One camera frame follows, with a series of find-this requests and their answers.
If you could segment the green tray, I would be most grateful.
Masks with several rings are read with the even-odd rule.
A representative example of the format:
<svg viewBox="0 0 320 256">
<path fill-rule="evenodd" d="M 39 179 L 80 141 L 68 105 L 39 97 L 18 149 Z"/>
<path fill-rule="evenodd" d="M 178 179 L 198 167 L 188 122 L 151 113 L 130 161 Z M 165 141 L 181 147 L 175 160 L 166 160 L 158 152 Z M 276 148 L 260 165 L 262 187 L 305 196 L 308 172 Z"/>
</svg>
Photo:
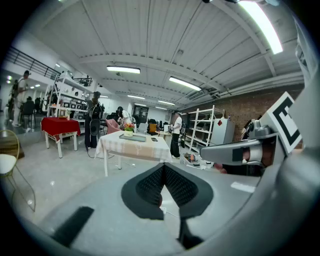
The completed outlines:
<svg viewBox="0 0 320 256">
<path fill-rule="evenodd" d="M 125 134 L 121 134 L 119 138 L 123 140 L 135 141 L 135 142 L 146 142 L 145 136 L 140 136 L 136 134 L 133 134 L 132 136 L 125 136 Z"/>
</svg>

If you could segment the table with checked tablecloth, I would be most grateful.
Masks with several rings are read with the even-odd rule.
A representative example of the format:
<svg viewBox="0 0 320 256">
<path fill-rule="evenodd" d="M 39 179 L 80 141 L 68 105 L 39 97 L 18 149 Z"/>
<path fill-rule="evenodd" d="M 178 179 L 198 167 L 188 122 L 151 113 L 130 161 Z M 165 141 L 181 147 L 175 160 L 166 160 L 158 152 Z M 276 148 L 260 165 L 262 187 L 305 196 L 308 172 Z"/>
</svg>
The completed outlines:
<svg viewBox="0 0 320 256">
<path fill-rule="evenodd" d="M 156 161 L 160 163 L 171 163 L 173 158 L 170 149 L 162 137 L 137 134 L 146 137 L 146 142 L 130 141 L 120 139 L 124 134 L 122 130 L 103 135 L 99 138 L 95 148 L 95 158 L 103 158 L 104 175 L 108 176 L 109 155 L 118 156 L 118 169 L 121 169 L 121 158 L 133 158 L 147 161 Z"/>
</svg>

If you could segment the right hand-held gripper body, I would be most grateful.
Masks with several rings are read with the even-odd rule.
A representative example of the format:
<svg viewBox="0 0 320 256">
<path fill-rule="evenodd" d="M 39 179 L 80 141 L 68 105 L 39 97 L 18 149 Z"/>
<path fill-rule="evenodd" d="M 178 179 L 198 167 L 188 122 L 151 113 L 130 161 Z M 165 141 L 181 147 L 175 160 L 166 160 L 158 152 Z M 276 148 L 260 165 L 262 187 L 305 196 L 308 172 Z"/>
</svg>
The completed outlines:
<svg viewBox="0 0 320 256">
<path fill-rule="evenodd" d="M 288 92 L 247 129 L 246 164 L 263 168 L 281 163 L 298 145 L 302 136 L 289 114 L 294 99 Z"/>
</svg>

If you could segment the person's right hand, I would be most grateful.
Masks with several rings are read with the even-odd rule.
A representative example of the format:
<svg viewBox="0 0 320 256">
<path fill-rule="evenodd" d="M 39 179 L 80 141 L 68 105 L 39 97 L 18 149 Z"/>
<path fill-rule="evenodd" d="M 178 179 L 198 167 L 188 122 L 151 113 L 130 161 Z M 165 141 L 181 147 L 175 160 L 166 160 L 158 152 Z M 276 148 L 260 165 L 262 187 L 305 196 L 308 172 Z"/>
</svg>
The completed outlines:
<svg viewBox="0 0 320 256">
<path fill-rule="evenodd" d="M 226 171 L 226 169 L 223 167 L 222 164 L 219 164 L 219 163 L 215 163 L 213 165 L 220 173 L 222 174 L 227 174 L 228 172 Z"/>
</svg>

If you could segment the black balcony railing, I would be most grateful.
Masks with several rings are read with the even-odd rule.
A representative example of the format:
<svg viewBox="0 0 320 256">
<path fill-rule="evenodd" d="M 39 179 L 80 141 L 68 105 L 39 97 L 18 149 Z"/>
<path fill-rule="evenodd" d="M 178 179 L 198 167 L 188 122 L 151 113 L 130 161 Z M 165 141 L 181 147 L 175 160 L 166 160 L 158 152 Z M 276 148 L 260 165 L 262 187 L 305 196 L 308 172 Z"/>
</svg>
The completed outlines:
<svg viewBox="0 0 320 256">
<path fill-rule="evenodd" d="M 9 47 L 4 59 L 12 64 L 18 65 L 27 69 L 28 71 L 37 73 L 52 80 L 59 78 L 61 75 L 61 73 L 55 69 L 12 46 Z"/>
</svg>

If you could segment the potted red pink flowers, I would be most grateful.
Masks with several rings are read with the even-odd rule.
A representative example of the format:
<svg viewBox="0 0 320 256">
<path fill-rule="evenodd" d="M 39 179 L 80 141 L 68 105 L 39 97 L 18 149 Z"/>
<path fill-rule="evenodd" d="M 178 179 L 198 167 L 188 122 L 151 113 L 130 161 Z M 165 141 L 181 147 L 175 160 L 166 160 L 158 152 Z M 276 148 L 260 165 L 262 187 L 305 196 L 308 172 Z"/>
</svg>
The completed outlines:
<svg viewBox="0 0 320 256">
<path fill-rule="evenodd" d="M 125 137 L 133 137 L 135 129 L 135 124 L 134 123 L 125 123 L 124 124 L 124 136 Z"/>
</svg>

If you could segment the black chair with yellow cushion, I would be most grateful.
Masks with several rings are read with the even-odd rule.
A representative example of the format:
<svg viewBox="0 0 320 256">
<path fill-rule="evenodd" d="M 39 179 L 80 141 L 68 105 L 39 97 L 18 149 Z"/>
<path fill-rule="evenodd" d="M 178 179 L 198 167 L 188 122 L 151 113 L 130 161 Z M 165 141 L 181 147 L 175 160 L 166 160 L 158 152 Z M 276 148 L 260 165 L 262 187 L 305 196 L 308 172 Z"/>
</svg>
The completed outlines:
<svg viewBox="0 0 320 256">
<path fill-rule="evenodd" d="M 157 135 L 157 121 L 155 119 L 150 119 L 148 121 L 148 126 L 147 126 L 147 134 L 155 136 Z"/>
</svg>

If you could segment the red stool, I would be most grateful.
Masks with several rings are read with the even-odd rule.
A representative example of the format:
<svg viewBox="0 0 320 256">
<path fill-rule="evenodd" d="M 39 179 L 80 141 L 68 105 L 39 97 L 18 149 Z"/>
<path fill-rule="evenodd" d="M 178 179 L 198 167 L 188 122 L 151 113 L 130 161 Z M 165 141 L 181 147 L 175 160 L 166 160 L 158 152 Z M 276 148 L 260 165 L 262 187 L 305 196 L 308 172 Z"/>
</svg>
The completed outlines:
<svg viewBox="0 0 320 256">
<path fill-rule="evenodd" d="M 78 150 L 77 136 L 81 135 L 78 121 L 58 117 L 44 117 L 40 127 L 41 131 L 44 132 L 46 148 L 50 147 L 49 139 L 55 141 L 60 159 L 63 157 L 61 148 L 63 134 L 73 138 L 74 150 Z"/>
</svg>

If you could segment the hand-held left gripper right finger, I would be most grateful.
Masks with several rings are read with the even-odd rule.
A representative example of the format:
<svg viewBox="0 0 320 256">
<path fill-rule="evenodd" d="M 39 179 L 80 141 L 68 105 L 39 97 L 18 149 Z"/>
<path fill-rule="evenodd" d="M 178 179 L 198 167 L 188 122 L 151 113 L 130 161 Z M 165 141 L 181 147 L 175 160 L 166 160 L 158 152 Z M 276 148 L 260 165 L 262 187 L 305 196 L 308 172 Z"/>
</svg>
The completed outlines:
<svg viewBox="0 0 320 256">
<path fill-rule="evenodd" d="M 259 179 L 200 170 L 182 164 L 165 163 L 161 182 L 169 193 L 164 216 L 165 249 L 185 250 L 208 241 L 226 227 L 251 196 L 233 188 L 239 183 L 255 187 Z"/>
</svg>

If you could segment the white shelf unit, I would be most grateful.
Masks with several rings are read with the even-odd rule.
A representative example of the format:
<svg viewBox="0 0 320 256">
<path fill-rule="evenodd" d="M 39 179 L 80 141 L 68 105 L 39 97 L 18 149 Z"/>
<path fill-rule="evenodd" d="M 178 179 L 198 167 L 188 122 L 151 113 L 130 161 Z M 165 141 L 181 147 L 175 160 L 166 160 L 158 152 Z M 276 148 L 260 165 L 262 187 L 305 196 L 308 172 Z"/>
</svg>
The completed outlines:
<svg viewBox="0 0 320 256">
<path fill-rule="evenodd" d="M 57 74 L 47 92 L 47 117 L 67 117 L 78 122 L 85 121 L 88 100 L 93 96 L 90 86 L 81 83 L 82 79 L 73 79 L 68 73 Z"/>
<path fill-rule="evenodd" d="M 210 145 L 214 122 L 224 116 L 225 110 L 216 108 L 215 105 L 207 109 L 197 108 L 187 113 L 188 131 L 185 135 L 185 146 L 188 147 L 189 153 L 199 153 L 202 147 Z"/>
</svg>

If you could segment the round wooden table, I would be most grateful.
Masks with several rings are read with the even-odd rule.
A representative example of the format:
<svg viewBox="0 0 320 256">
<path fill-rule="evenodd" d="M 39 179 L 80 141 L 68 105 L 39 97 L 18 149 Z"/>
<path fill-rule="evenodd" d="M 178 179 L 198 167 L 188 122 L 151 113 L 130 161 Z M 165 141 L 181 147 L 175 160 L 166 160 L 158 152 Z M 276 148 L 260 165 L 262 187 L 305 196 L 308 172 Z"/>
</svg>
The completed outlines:
<svg viewBox="0 0 320 256">
<path fill-rule="evenodd" d="M 171 147 L 171 140 L 172 140 L 172 134 L 170 132 L 167 131 L 156 131 L 157 136 L 158 137 L 162 137 L 166 144 L 168 145 L 168 147 Z"/>
</svg>

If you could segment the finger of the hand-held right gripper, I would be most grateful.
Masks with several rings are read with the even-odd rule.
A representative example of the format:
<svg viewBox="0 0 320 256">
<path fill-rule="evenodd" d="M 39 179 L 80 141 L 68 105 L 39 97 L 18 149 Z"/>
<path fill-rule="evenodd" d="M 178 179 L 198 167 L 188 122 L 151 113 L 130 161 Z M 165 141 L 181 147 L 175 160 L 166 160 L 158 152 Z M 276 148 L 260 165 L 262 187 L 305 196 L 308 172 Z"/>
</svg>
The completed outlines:
<svg viewBox="0 0 320 256">
<path fill-rule="evenodd" d="M 258 139 L 246 139 L 227 144 L 202 147 L 199 154 L 203 160 L 224 165 L 246 165 L 243 162 L 246 149 L 260 146 Z"/>
</svg>

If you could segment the white refrigerator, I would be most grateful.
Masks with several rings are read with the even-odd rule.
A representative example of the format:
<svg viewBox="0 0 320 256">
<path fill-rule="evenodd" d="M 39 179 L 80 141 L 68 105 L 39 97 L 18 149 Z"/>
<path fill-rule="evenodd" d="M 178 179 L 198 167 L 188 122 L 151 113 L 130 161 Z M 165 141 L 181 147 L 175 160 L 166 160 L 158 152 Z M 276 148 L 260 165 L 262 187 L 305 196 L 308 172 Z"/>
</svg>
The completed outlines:
<svg viewBox="0 0 320 256">
<path fill-rule="evenodd" d="M 228 144 L 233 141 L 235 124 L 227 118 L 216 118 L 214 120 L 210 145 Z"/>
</svg>

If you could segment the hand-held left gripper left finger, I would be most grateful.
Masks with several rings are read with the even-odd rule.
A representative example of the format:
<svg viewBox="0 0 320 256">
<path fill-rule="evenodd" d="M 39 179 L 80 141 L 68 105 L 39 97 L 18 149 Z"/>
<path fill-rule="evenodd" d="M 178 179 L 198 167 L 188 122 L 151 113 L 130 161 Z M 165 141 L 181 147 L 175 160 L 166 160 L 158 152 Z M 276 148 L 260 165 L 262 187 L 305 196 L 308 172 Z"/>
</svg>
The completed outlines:
<svg viewBox="0 0 320 256">
<path fill-rule="evenodd" d="M 183 252 L 163 220 L 140 218 L 123 202 L 123 185 L 141 173 L 134 169 L 92 182 L 51 211 L 39 227 L 78 255 L 171 256 Z"/>
</svg>

